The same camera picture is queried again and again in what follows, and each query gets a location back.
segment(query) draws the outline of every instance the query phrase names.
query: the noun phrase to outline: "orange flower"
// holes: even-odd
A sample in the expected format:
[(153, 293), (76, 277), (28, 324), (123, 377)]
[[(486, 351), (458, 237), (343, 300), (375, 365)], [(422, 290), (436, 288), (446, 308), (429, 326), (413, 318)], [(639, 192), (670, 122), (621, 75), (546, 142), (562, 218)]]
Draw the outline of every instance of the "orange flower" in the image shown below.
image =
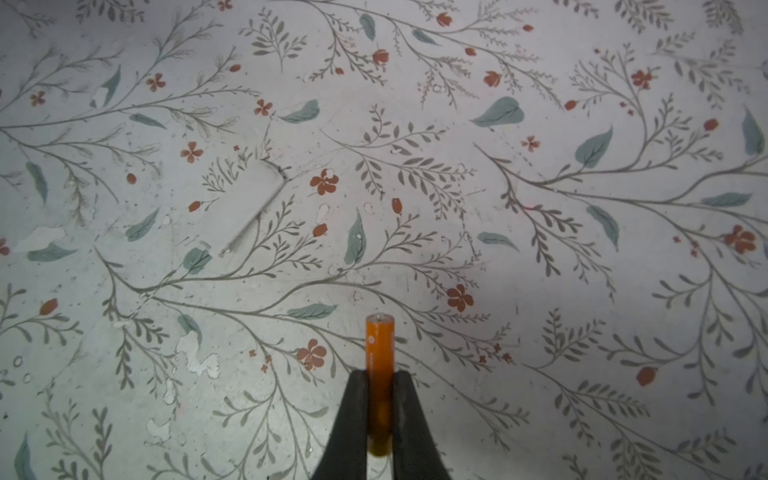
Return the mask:
[(157, 91), (158, 88), (162, 88), (165, 86), (165, 82), (161, 80), (162, 77), (163, 77), (163, 74), (156, 73), (154, 74), (154, 78), (147, 79), (147, 85), (149, 85), (149, 89), (151, 91)]
[(256, 110), (253, 111), (254, 114), (256, 114), (256, 115), (262, 114), (265, 117), (270, 114), (270, 108), (272, 108), (272, 104), (271, 103), (268, 103), (268, 104), (265, 105), (264, 104), (264, 99), (260, 98), (259, 101), (256, 102), (256, 104), (259, 105), (259, 106), (258, 106), (258, 108)]
[(717, 123), (717, 120), (715, 120), (714, 118), (710, 118), (709, 120), (704, 122), (704, 130), (712, 131), (715, 128), (717, 128), (717, 125), (719, 125)]
[(744, 230), (740, 225), (733, 227), (733, 232), (725, 236), (725, 244), (733, 245), (739, 255), (755, 250), (755, 234)]
[(331, 178), (326, 178), (326, 173), (326, 169), (323, 168), (320, 176), (312, 177), (312, 180), (310, 181), (310, 187), (317, 187), (317, 193), (320, 195), (325, 195), (326, 192), (332, 194), (336, 191), (336, 184), (339, 183), (339, 178), (336, 175), (333, 175)]
[(373, 63), (377, 65), (381, 65), (382, 63), (386, 63), (388, 61), (389, 61), (389, 52), (387, 52), (387, 50), (380, 48), (379, 50), (376, 50), (373, 52)]
[(45, 99), (43, 98), (43, 95), (45, 95), (44, 91), (39, 91), (36, 94), (29, 95), (29, 99), (31, 100), (32, 107), (37, 107), (38, 105), (42, 105), (45, 103)]
[(191, 141), (190, 143), (187, 144), (187, 146), (189, 147), (189, 150), (182, 150), (181, 157), (186, 157), (187, 161), (193, 164), (195, 161), (195, 157), (199, 157), (200, 155), (202, 155), (203, 151), (200, 149), (195, 150), (195, 147), (197, 146), (196, 141)]
[(632, 83), (637, 87), (642, 87), (645, 90), (650, 89), (650, 81), (654, 79), (654, 76), (650, 72), (643, 72), (638, 70), (632, 75)]
[(640, 386), (646, 386), (649, 383), (653, 382), (656, 378), (656, 371), (652, 366), (644, 366), (640, 369), (640, 372), (637, 373), (637, 383), (640, 384)]
[(498, 87), (498, 84), (501, 83), (502, 77), (495, 71), (487, 71), (488, 75), (483, 78), (483, 81), (489, 86), (489, 87)]
[(313, 367), (320, 368), (325, 365), (326, 361), (323, 360), (323, 357), (326, 353), (326, 347), (317, 346), (317, 340), (311, 339), (305, 349), (299, 349), (296, 358), (304, 362), (304, 368), (311, 370)]
[(453, 22), (453, 18), (449, 17), (445, 12), (437, 16), (437, 23), (441, 27), (448, 27), (450, 26), (451, 22)]
[(320, 237), (321, 235), (323, 235), (327, 231), (328, 231), (328, 226), (325, 225), (324, 223), (321, 223), (320, 225), (315, 227), (314, 230), (312, 230), (312, 236), (313, 237)]
[(448, 297), (448, 305), (456, 307), (459, 312), (463, 312), (467, 305), (475, 305), (475, 299), (472, 295), (465, 294), (462, 284), (448, 290)]
[(531, 135), (530, 137), (528, 137), (528, 141), (522, 141), (520, 143), (523, 144), (523, 147), (528, 147), (529, 152), (533, 152), (534, 148), (539, 148), (539, 146), (541, 145), (541, 142), (538, 140), (535, 140), (535, 138), (536, 137)]
[(50, 315), (57, 308), (58, 308), (58, 300), (56, 300), (55, 298), (52, 298), (48, 302), (45, 302), (40, 306), (40, 315), (41, 316)]

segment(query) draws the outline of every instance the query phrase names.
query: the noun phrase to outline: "orange battery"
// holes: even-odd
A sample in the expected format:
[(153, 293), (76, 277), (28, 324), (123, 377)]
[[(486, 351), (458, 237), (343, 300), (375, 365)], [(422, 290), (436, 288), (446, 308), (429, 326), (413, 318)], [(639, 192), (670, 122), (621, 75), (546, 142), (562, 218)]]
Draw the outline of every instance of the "orange battery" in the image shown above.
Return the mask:
[(366, 317), (368, 372), (368, 451), (389, 454), (392, 436), (392, 377), (395, 375), (395, 319), (385, 313)]

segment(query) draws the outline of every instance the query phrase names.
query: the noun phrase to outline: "wallpaper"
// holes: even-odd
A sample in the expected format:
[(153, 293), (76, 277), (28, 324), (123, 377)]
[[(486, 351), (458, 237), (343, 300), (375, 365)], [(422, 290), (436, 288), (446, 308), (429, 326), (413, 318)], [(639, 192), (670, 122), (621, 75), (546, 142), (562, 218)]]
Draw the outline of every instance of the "wallpaper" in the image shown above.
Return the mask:
[(0, 477), (308, 478), (383, 312), (457, 480), (768, 478), (765, 2), (0, 12)]

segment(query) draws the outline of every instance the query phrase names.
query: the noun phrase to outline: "red flower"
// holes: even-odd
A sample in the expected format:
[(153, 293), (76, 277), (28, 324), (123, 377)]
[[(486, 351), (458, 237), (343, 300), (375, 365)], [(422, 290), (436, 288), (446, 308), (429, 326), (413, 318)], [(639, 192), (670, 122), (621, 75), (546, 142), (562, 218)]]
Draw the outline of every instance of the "red flower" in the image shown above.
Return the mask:
[(642, 70), (638, 70), (635, 74), (632, 75), (632, 83), (636, 87), (642, 87), (645, 90), (650, 89), (650, 81), (654, 79), (654, 76), (650, 74), (650, 72), (643, 72)]
[(640, 369), (640, 372), (637, 373), (637, 383), (640, 384), (640, 386), (646, 386), (649, 383), (653, 382), (656, 378), (656, 371), (652, 366), (644, 366)]
[(485, 84), (488, 85), (489, 87), (498, 87), (498, 84), (501, 83), (502, 81), (501, 75), (499, 75), (495, 71), (487, 71), (486, 73), (488, 75), (485, 78), (483, 78), (483, 81), (485, 82)]
[(380, 48), (379, 50), (376, 50), (373, 52), (373, 63), (377, 65), (381, 65), (382, 63), (386, 63), (388, 61), (389, 61), (389, 53), (387, 52), (387, 50)]
[(333, 175), (331, 178), (326, 178), (326, 169), (323, 168), (323, 171), (320, 173), (319, 177), (312, 177), (312, 180), (310, 181), (310, 187), (317, 187), (317, 193), (320, 195), (325, 195), (326, 192), (329, 194), (332, 194), (336, 191), (336, 184), (339, 183), (339, 178), (336, 175)]
[(187, 161), (193, 164), (195, 161), (195, 157), (199, 157), (200, 155), (202, 155), (203, 151), (200, 149), (195, 150), (195, 147), (197, 146), (196, 141), (191, 141), (190, 143), (187, 144), (187, 146), (189, 147), (189, 150), (182, 150), (181, 157), (186, 157)]
[(45, 302), (40, 306), (40, 315), (41, 316), (50, 315), (57, 308), (58, 308), (58, 300), (56, 300), (55, 298), (52, 298), (48, 302)]
[(739, 255), (755, 250), (755, 234), (744, 230), (740, 225), (733, 227), (733, 233), (725, 236), (726, 245), (732, 245)]
[(717, 128), (717, 125), (719, 125), (717, 123), (717, 120), (715, 120), (714, 118), (710, 118), (709, 120), (704, 122), (704, 130), (712, 131), (715, 128)]
[(541, 142), (538, 140), (535, 140), (535, 138), (536, 137), (531, 135), (530, 137), (528, 137), (528, 141), (522, 141), (520, 143), (523, 144), (523, 147), (528, 147), (529, 152), (533, 152), (534, 148), (538, 148), (539, 145), (541, 145)]
[(441, 27), (448, 27), (450, 26), (451, 22), (453, 22), (453, 18), (449, 17), (449, 15), (445, 12), (437, 16), (437, 23)]
[(325, 225), (324, 223), (321, 223), (320, 225), (315, 227), (314, 230), (312, 230), (312, 236), (313, 237), (320, 237), (321, 235), (323, 235), (327, 231), (328, 231), (328, 226)]
[(307, 370), (311, 370), (313, 367), (320, 368), (325, 365), (326, 361), (323, 360), (323, 357), (326, 353), (326, 347), (317, 346), (317, 340), (311, 339), (305, 349), (299, 349), (296, 358), (304, 362), (304, 367)]
[(165, 86), (165, 82), (161, 80), (162, 77), (163, 77), (163, 74), (156, 73), (154, 74), (154, 78), (147, 79), (147, 85), (149, 85), (149, 89), (151, 91), (157, 91), (158, 88), (162, 88)]
[(454, 306), (459, 312), (463, 312), (467, 305), (475, 305), (475, 299), (472, 295), (466, 295), (464, 286), (459, 284), (456, 288), (448, 290), (448, 305)]
[(38, 105), (42, 105), (45, 103), (45, 99), (43, 98), (43, 95), (45, 95), (44, 91), (39, 91), (36, 94), (29, 95), (29, 99), (31, 100), (32, 107), (37, 107)]
[(272, 104), (264, 104), (264, 99), (260, 98), (258, 102), (256, 102), (257, 105), (259, 105), (256, 110), (253, 111), (254, 114), (262, 114), (263, 116), (267, 116), (270, 114), (270, 108), (272, 108)]

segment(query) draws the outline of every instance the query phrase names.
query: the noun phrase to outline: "flower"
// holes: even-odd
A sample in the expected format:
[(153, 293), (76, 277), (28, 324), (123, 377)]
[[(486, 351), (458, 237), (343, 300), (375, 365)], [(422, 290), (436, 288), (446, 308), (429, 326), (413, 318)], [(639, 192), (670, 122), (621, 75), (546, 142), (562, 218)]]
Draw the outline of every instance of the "flower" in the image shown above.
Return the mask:
[(197, 146), (196, 141), (191, 141), (187, 144), (189, 147), (189, 150), (182, 150), (181, 151), (181, 157), (186, 157), (187, 161), (191, 164), (194, 163), (195, 157), (199, 157), (203, 154), (203, 151), (200, 149), (195, 150), (195, 147)]
[(317, 193), (325, 195), (326, 192), (332, 194), (336, 191), (336, 184), (339, 183), (339, 178), (333, 175), (331, 178), (326, 178), (327, 169), (323, 168), (319, 177), (312, 177), (310, 181), (310, 187), (317, 187)]
[(531, 135), (530, 137), (528, 137), (528, 141), (522, 141), (520, 143), (523, 144), (523, 147), (528, 147), (529, 152), (533, 152), (534, 148), (538, 148), (539, 145), (541, 145), (541, 142), (538, 140), (535, 140), (535, 138), (536, 137)]
[(382, 63), (386, 63), (388, 61), (389, 61), (389, 52), (387, 52), (387, 50), (380, 48), (379, 50), (376, 50), (373, 52), (373, 63), (377, 65), (381, 65)]
[(639, 383), (640, 386), (646, 386), (653, 382), (656, 378), (656, 371), (657, 369), (652, 366), (644, 366), (640, 369), (640, 372), (638, 372), (637, 376), (635, 377), (637, 379), (637, 383)]
[(58, 300), (55, 298), (50, 299), (48, 302), (43, 303), (40, 305), (40, 315), (41, 316), (47, 316), (51, 315), (54, 310), (58, 308)]
[(437, 23), (441, 27), (448, 27), (450, 26), (451, 22), (453, 22), (453, 18), (451, 18), (447, 13), (443, 12), (440, 15), (437, 16)]
[(158, 88), (162, 88), (165, 86), (165, 82), (161, 80), (162, 77), (163, 77), (163, 74), (156, 73), (154, 74), (154, 78), (147, 79), (147, 85), (149, 85), (149, 89), (151, 91), (157, 91)]
[(744, 230), (741, 225), (735, 225), (733, 232), (725, 236), (725, 244), (733, 245), (739, 255), (755, 250), (755, 234)]
[(632, 83), (636, 87), (642, 87), (645, 90), (650, 89), (650, 81), (654, 79), (654, 76), (650, 74), (650, 72), (644, 72), (642, 70), (638, 70), (635, 74), (632, 75)]
[(262, 114), (263, 116), (267, 116), (270, 114), (270, 108), (272, 108), (272, 104), (264, 104), (264, 99), (260, 98), (258, 102), (256, 102), (257, 105), (259, 105), (256, 110), (253, 111), (254, 114)]
[(320, 368), (325, 365), (326, 361), (323, 360), (323, 357), (326, 353), (326, 347), (317, 346), (317, 340), (311, 339), (305, 349), (299, 349), (296, 358), (304, 362), (304, 367), (307, 370), (311, 370), (313, 367)]
[(459, 312), (463, 312), (467, 305), (475, 305), (475, 299), (472, 295), (466, 295), (464, 293), (464, 286), (459, 284), (456, 288), (448, 290), (448, 305), (454, 306)]
[(320, 237), (321, 235), (323, 235), (327, 231), (328, 231), (328, 226), (325, 225), (324, 223), (321, 223), (320, 225), (318, 225), (317, 227), (315, 227), (312, 230), (312, 236), (313, 237)]
[(487, 71), (488, 75), (483, 78), (483, 81), (486, 85), (489, 87), (498, 87), (498, 84), (502, 81), (501, 75), (496, 73), (495, 71)]
[(32, 107), (37, 107), (38, 105), (42, 105), (45, 103), (45, 99), (43, 98), (43, 95), (45, 95), (44, 91), (39, 91), (36, 94), (29, 95), (29, 99), (32, 100)]
[(715, 128), (717, 128), (717, 125), (719, 125), (717, 123), (717, 120), (715, 120), (714, 118), (710, 118), (709, 120), (704, 122), (704, 130), (712, 131)]

